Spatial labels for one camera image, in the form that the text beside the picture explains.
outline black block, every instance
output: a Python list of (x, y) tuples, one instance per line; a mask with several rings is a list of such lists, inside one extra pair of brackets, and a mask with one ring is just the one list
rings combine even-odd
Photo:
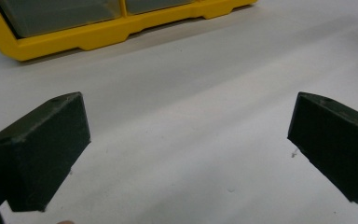
[(300, 92), (288, 139), (351, 202), (358, 203), (358, 112)]
[(80, 92), (53, 98), (0, 132), (0, 185), (11, 209), (44, 211), (89, 142)]

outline yellow plastic edge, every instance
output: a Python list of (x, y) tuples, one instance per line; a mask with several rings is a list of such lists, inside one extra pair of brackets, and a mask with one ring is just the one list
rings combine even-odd
[(179, 7), (169, 7), (139, 15), (127, 15), (125, 0), (120, 0), (122, 17), (80, 26), (46, 35), (17, 39), (0, 13), (0, 50), (18, 61), (49, 55), (67, 49), (84, 50), (125, 41), (130, 34), (145, 28), (187, 18), (211, 19), (223, 16), (235, 7), (250, 5), (257, 0), (198, 0)]

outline plastic organizer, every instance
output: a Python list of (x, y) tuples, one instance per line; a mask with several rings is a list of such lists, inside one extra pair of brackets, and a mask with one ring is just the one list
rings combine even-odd
[(0, 0), (0, 50), (19, 61), (97, 49), (145, 28), (210, 19), (256, 0)]

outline white table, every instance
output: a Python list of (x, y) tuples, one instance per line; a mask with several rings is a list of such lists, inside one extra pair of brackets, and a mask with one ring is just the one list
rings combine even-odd
[(0, 53), (0, 130), (84, 94), (92, 143), (46, 213), (6, 223), (358, 223), (286, 139), (299, 91), (358, 110), (358, 1), (262, 0), (27, 63)]

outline yellow storage box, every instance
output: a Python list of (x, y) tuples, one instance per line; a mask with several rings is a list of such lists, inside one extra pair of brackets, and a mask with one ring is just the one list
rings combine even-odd
[(0, 0), (0, 50), (19, 61), (97, 49), (145, 28), (210, 19), (256, 0)]

